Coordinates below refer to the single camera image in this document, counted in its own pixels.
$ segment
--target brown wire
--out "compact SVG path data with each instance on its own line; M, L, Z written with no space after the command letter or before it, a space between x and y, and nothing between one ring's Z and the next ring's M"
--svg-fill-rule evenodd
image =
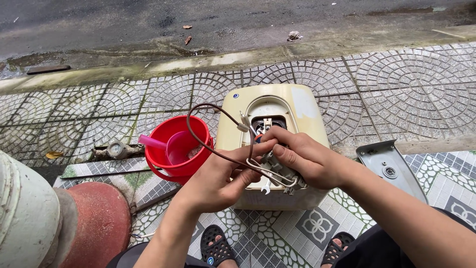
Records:
M243 166L246 166L247 168L253 170L253 171L256 171L260 174L262 174L263 176L265 176L266 178L272 180L272 178L265 174L264 172L262 172L261 170L257 169L256 167L252 166L252 165L249 165L248 163L243 163L243 162L240 162L238 160L235 160L233 158L229 158L225 155L222 155L220 154L219 152L215 151L213 148L211 148L210 146L206 145L203 141L201 141L197 135L195 135L195 133L193 132L191 126L190 126L190 116L192 115L192 112L197 109L198 107L201 107L201 106L211 106L213 108L217 108L218 110L220 110L222 113L224 113L226 116L228 116L229 119L231 119L236 125L239 125L238 121L236 121L229 113L227 113L225 110L223 110L221 107L215 105L215 104L212 104L212 103L200 103L200 104L197 104L195 106L192 107L192 109L190 109L190 111L188 112L187 114L187 128L188 128L188 131L190 131L190 134L192 134L192 136L205 148L207 148L209 151L211 151L212 153L220 156L221 158L223 159L226 159L228 161L231 161L233 163L236 163L238 165L243 165ZM253 156L253 133L251 131L251 129L249 130L249 134L250 134L250 138L251 138L251 144L250 144L250 147L249 147L249 159L251 159L251 157Z

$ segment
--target asphalt road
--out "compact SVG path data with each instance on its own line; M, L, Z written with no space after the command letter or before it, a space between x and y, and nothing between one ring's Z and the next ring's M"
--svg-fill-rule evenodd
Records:
M289 31L311 41L473 23L474 0L5 1L0 78L34 65L80 68L267 47L286 43Z

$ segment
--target mosaic tile floor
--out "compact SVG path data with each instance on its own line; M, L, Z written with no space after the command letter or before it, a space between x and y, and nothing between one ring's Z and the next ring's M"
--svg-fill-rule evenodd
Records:
M451 211L476 229L476 151L403 157L431 206ZM68 188L87 181L113 184L130 203L137 204L177 187L152 174L143 158L69 165L54 186ZM166 199L133 217L132 234L155 231L170 201ZM337 188L318 207L308 211L227 208L201 215L190 242L190 255L200 258L199 238L210 224L223 229L242 268L310 268L320 267L323 250L335 233L346 231L358 237L375 221ZM131 237L129 246L140 242Z
M471 42L0 96L0 150L29 166L81 163L94 146L136 143L192 105L269 83L309 86L337 147L476 133ZM196 116L215 133L219 114ZM64 155L47 159L51 150Z

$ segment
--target red bucket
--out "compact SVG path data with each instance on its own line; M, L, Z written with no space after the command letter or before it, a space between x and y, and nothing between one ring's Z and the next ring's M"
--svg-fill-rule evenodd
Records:
M190 127L201 141L213 148L213 138L210 136L210 132L208 131L208 127L205 122L203 122L198 117L191 116ZM152 131L149 137L167 143L171 136L180 131L188 132L186 115L175 116L166 120L165 122L158 125ZM172 149L189 152L193 148L200 145L200 143L198 143L198 141L193 138L192 134L188 134L189 135L185 136L180 142L180 148ZM210 154L211 152L209 150L207 150L205 147L202 147L200 151L190 160L179 165L169 165L165 150L146 145L146 161L152 172L164 180L177 182L181 185L184 185L192 177L192 175L195 174L195 172L202 166ZM162 168L165 172L167 172L167 174L169 174L169 176L162 174L154 166Z

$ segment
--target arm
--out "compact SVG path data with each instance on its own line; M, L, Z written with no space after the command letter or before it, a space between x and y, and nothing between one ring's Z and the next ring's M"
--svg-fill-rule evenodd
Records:
M255 145L253 157L270 151L276 143L274 139ZM249 146L220 153L243 162ZM235 204L243 190L261 178L254 171L237 168L237 164L212 154L172 199L134 268L182 268L198 217Z
M365 166L303 133L272 127L261 139L277 138L273 153L319 189L341 188L403 249L418 268L471 267L476 234L378 177Z

